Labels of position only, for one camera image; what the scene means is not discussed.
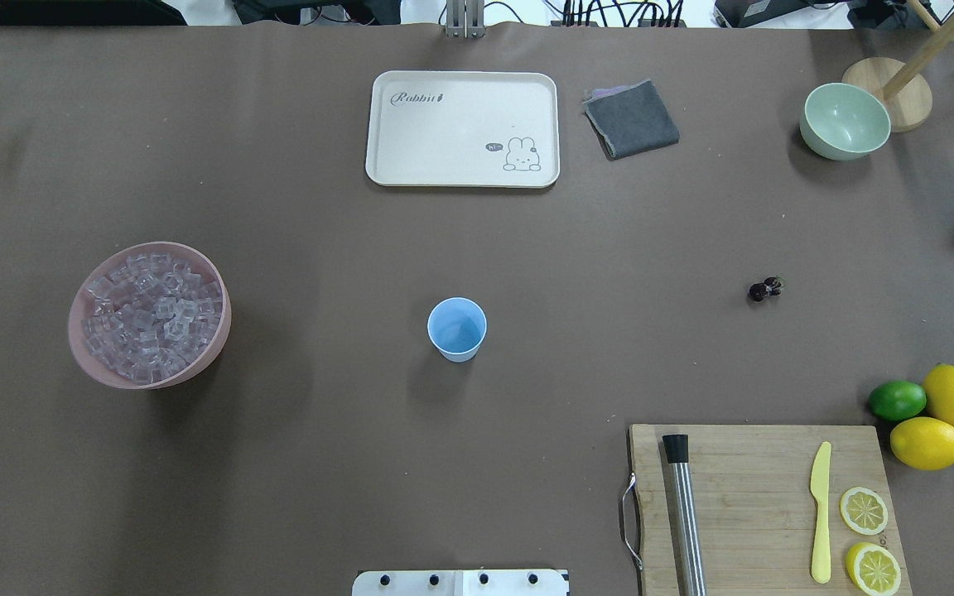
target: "bowl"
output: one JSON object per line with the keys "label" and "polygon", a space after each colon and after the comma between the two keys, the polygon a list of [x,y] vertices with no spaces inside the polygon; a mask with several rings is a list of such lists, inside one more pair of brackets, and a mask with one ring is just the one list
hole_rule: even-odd
{"label": "bowl", "polygon": [[802,139],[828,159],[863,157],[889,139],[889,112],[855,84],[821,84],[805,99]]}
{"label": "bowl", "polygon": [[[110,370],[101,361],[92,356],[87,351],[86,346],[84,346],[87,337],[83,330],[83,321],[94,316],[94,298],[87,292],[87,286],[90,286],[90,283],[98,279],[99,276],[106,276],[111,268],[124,262],[128,257],[136,256],[136,254],[144,252],[170,252],[173,257],[189,261],[191,271],[198,272],[202,278],[209,280],[215,279],[215,281],[219,283],[220,291],[222,291],[223,294],[223,312],[220,313],[219,327],[216,328],[215,335],[212,336],[208,346],[205,346],[205,350],[200,352],[200,355],[198,355],[192,363],[186,365],[185,368],[182,368],[182,370],[176,372],[173,376],[163,378],[163,380],[158,382],[149,382],[148,384],[130,381],[128,378],[122,377],[120,374]],[[75,298],[72,300],[72,308],[69,309],[68,333],[69,347],[72,348],[73,358],[75,358],[76,363],[79,364],[79,368],[82,368],[84,373],[87,373],[88,376],[95,381],[101,382],[103,385],[109,385],[109,387],[116,387],[117,389],[158,389],[170,387],[171,385],[178,385],[179,382],[196,376],[197,373],[208,368],[210,363],[216,359],[216,356],[219,356],[220,350],[223,350],[223,344],[227,342],[227,335],[230,333],[230,297],[227,294],[227,286],[223,283],[223,276],[219,274],[219,269],[216,269],[212,261],[204,256],[204,254],[197,252],[197,250],[193,248],[189,248],[189,246],[175,242],[147,242],[117,252],[112,257],[103,261],[101,265],[96,267],[94,271],[87,276],[87,279],[84,280],[82,286],[79,287],[79,291],[76,291]]]}

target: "light green bowl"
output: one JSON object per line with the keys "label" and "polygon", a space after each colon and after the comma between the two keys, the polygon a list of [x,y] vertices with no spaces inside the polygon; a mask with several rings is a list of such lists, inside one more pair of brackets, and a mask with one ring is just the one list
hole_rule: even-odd
{"label": "light green bowl", "polygon": [[805,99],[802,139],[828,159],[863,157],[889,139],[889,112],[855,84],[821,84]]}

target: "bowl of ice cubes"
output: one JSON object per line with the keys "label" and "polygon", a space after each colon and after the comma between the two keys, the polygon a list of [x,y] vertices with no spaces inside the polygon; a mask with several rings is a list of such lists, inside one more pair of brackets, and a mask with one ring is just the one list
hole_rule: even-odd
{"label": "bowl of ice cubes", "polygon": [[69,310],[69,346],[84,373],[120,389],[195,376],[230,332],[230,298],[204,254],[175,242],[121,250],[95,268]]}

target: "folded towel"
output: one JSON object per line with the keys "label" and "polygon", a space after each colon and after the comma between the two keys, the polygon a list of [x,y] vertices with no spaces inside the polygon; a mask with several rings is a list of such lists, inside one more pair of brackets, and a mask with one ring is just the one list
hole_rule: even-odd
{"label": "folded towel", "polygon": [[650,79],[591,91],[584,113],[613,159],[679,142],[679,129]]}

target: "brown table surface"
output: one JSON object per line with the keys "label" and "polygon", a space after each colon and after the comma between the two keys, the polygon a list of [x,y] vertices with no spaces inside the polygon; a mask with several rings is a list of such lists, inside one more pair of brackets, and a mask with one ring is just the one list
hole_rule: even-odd
{"label": "brown table surface", "polygon": [[[0,29],[0,595],[347,594],[357,570],[552,566],[635,594],[636,422],[864,424],[954,363],[954,46],[931,120],[821,159],[802,102],[925,35],[496,26]],[[390,69],[537,71],[545,191],[364,174]],[[651,78],[674,147],[605,158],[584,90]],[[190,382],[121,392],[65,342],[119,248],[194,246],[234,327]],[[750,283],[784,294],[749,305]],[[453,365],[425,317],[477,300]],[[954,594],[954,467],[886,455],[913,588]]]}

